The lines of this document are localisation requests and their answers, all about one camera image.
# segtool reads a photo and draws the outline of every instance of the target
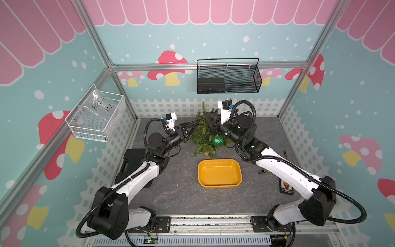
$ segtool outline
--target gray floor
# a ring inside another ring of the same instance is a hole
[[[178,124],[194,118],[178,118]],[[144,147],[143,133],[148,118],[142,118],[133,144],[134,148]],[[255,137],[262,140],[282,155],[286,150],[291,162],[299,165],[291,149],[280,121],[276,117],[258,117]],[[159,122],[152,122],[149,136],[160,132],[166,136]],[[142,189],[130,203],[130,208],[145,206],[157,214],[235,214],[268,213],[275,204],[286,204],[300,198],[279,192],[278,177],[272,173],[259,174],[259,166],[242,162],[234,149],[220,149],[217,158],[232,158],[239,162],[242,183],[232,189],[204,189],[198,181],[198,165],[203,155],[191,157],[196,146],[192,142],[182,143],[181,152],[170,158],[167,168],[153,180],[150,188]]]

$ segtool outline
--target black mesh basket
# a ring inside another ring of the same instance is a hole
[[[258,70],[258,62],[259,58],[198,59],[196,61],[197,93],[259,92],[262,78]]]

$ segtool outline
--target white picket fence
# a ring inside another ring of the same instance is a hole
[[[96,159],[98,166],[92,169],[93,177],[87,180],[87,189],[80,193],[82,200],[79,205],[74,206],[74,218],[66,221],[68,227],[66,234],[57,239],[60,247],[78,247],[84,241],[84,239],[75,236],[75,229],[92,207],[94,195],[97,190],[102,186],[110,186],[113,177],[117,174],[117,164],[123,158],[124,148],[127,145],[126,141],[132,126],[132,115],[126,109],[118,125],[115,127],[109,142],[106,143],[106,148],[101,150],[102,157]],[[91,229],[85,224],[82,230],[90,231]]]
[[[294,111],[294,107],[295,105],[290,105],[281,118],[285,133],[301,167],[312,174],[324,177],[328,175],[329,167],[322,164],[324,157],[318,156],[318,147],[313,146],[313,139],[309,139],[308,131],[304,130],[305,124],[301,123],[301,117],[297,117],[297,111]],[[349,211],[351,204],[342,197],[338,196],[336,199],[337,204],[332,210],[332,217],[352,219]],[[358,224],[336,223],[336,225],[348,247],[350,244],[353,244],[354,247],[361,245],[368,247],[367,243],[370,237],[361,233]]]
[[[195,116],[198,110],[201,110],[202,101],[205,102],[207,110],[211,108],[217,108],[217,102],[219,100],[225,99],[213,100],[211,98],[210,100],[197,100],[195,98],[192,101],[189,99],[186,99],[185,101],[182,101],[181,99],[178,99],[177,101],[174,101],[173,99],[170,99],[170,101],[166,101],[165,99],[162,99],[162,101],[158,101],[157,99],[155,99],[153,102],[149,101],[148,99],[146,101],[142,101],[139,99],[137,102],[130,100],[130,103],[132,104],[136,114],[141,117],[164,117],[166,114],[172,112],[175,112],[177,116],[182,117]],[[237,99],[232,99],[233,104],[235,104],[237,101]],[[250,99],[249,101],[253,103],[256,109],[256,114],[258,116],[267,117],[277,116],[282,105],[284,104],[284,99],[280,101],[277,101],[277,99],[269,101],[269,99],[267,98],[264,101],[261,101],[261,99],[259,98],[255,101],[253,99]],[[249,111],[249,107],[247,105],[241,105],[239,109],[241,109],[241,112]]]

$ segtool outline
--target yellow tray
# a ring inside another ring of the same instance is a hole
[[[235,188],[241,184],[241,170],[232,159],[203,160],[198,167],[199,183],[205,189]]]

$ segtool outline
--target green christmas ornament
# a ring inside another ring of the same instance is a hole
[[[224,137],[217,134],[213,137],[211,143],[216,147],[222,146],[224,144]]]

